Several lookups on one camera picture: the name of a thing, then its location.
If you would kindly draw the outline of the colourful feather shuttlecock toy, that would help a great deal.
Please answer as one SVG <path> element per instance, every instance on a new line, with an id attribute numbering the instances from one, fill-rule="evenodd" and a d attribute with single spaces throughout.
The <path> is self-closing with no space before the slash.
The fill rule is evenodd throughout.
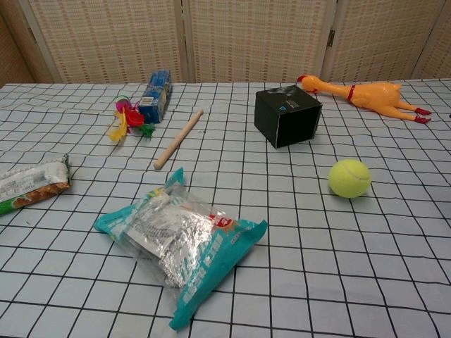
<path id="1" fill-rule="evenodd" d="M 131 128 L 137 129 L 149 139 L 152 138 L 155 131 L 154 124 L 146 123 L 137 105 L 132 105 L 126 96 L 118 97 L 115 116 L 119 120 L 119 124 L 117 127 L 112 127 L 108 132 L 112 142 L 121 142 Z"/>

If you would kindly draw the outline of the blue drink carton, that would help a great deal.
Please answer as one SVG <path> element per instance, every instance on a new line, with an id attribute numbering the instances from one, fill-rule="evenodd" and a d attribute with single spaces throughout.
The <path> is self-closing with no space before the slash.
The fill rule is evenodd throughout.
<path id="1" fill-rule="evenodd" d="M 172 79 L 170 71 L 154 71 L 138 103 L 138 110 L 144 116 L 146 124 L 160 123 L 163 120 L 171 91 Z"/>

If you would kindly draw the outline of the wooden stick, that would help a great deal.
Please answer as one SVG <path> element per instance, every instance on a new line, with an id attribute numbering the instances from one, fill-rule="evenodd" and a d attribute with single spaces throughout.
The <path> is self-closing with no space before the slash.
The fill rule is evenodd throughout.
<path id="1" fill-rule="evenodd" d="M 179 134 L 173 139 L 173 141 L 169 144 L 169 146 L 163 151 L 163 153 L 159 156 L 157 161 L 154 163 L 154 169 L 160 170 L 165 165 L 167 160 L 172 156 L 174 151 L 180 145 L 180 143 L 186 138 L 187 134 L 191 131 L 191 129 L 196 125 L 198 120 L 203 115 L 204 110 L 198 110 L 187 122 L 187 124 L 183 127 L 183 129 L 179 132 Z"/>

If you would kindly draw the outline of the checked white tablecloth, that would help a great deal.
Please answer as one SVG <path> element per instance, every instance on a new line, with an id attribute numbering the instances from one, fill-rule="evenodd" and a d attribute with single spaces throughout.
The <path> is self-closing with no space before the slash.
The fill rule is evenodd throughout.
<path id="1" fill-rule="evenodd" d="M 451 79 L 402 83 L 425 125 L 321 95 L 315 137 L 280 149 L 254 126 L 266 88 L 175 84 L 154 136 L 116 145 L 116 99 L 144 85 L 0 87 L 0 171 L 68 154 L 72 174 L 66 193 L 0 215 L 0 337 L 172 337 L 172 291 L 92 226 L 184 168 L 195 195 L 268 229 L 177 338 L 451 338 Z M 328 183 L 344 159 L 371 173 L 353 199 Z"/>

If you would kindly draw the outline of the teal foil snack bag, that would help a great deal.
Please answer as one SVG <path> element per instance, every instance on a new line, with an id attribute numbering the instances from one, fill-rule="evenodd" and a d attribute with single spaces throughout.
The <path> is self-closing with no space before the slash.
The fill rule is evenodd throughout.
<path id="1" fill-rule="evenodd" d="M 138 202 L 100 216 L 94 228 L 157 271 L 178 298 L 170 326 L 198 307 L 263 237 L 268 223 L 235 219 L 189 192 L 178 168 Z"/>

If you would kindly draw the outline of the black cardboard box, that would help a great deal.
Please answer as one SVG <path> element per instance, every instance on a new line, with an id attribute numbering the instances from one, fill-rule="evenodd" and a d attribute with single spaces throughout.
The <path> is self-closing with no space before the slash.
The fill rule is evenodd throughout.
<path id="1" fill-rule="evenodd" d="M 254 126 L 278 149 L 313 139 L 322 103 L 296 85 L 256 93 Z"/>

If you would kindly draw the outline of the yellow tennis ball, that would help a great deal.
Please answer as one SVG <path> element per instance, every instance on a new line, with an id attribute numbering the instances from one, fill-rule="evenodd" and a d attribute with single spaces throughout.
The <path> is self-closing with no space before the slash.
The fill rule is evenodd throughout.
<path id="1" fill-rule="evenodd" d="M 328 183 L 338 196 L 353 199 L 368 190 L 371 185 L 371 173 L 361 161 L 344 159 L 330 169 Z"/>

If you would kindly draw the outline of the green snack bar wrapper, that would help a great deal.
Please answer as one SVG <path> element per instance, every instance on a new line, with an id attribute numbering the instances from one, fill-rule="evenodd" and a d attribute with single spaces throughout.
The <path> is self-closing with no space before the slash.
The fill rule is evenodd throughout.
<path id="1" fill-rule="evenodd" d="M 0 215 L 50 199 L 70 188 L 69 155 L 0 174 Z"/>

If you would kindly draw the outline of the woven folding screen panel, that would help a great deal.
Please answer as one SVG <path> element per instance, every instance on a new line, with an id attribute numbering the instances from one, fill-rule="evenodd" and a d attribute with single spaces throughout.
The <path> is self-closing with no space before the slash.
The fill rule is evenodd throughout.
<path id="1" fill-rule="evenodd" d="M 0 0 L 0 23 L 11 45 L 12 81 L 57 83 L 63 78 L 45 25 L 60 0 Z"/>
<path id="2" fill-rule="evenodd" d="M 180 0 L 19 0 L 49 76 L 60 83 L 188 79 Z"/>
<path id="3" fill-rule="evenodd" d="M 410 77 L 451 78 L 451 0 L 444 0 Z"/>
<path id="4" fill-rule="evenodd" d="M 320 75 L 337 0 L 180 0 L 189 82 Z"/>
<path id="5" fill-rule="evenodd" d="M 321 76 L 327 81 L 404 80 L 444 0 L 337 0 Z"/>

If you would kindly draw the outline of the yellow rubber chicken toy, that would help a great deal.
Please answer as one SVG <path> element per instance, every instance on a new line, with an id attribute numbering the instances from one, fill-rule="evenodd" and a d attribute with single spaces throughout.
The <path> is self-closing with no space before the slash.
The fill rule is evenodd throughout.
<path id="1" fill-rule="evenodd" d="M 431 112 L 410 105 L 401 100 L 400 84 L 391 82 L 375 82 L 354 85 L 338 85 L 324 82 L 314 75 L 300 75 L 297 78 L 302 89 L 306 92 L 318 94 L 325 92 L 341 96 L 358 108 L 375 111 L 379 115 L 400 120 L 410 120 L 426 124 Z"/>

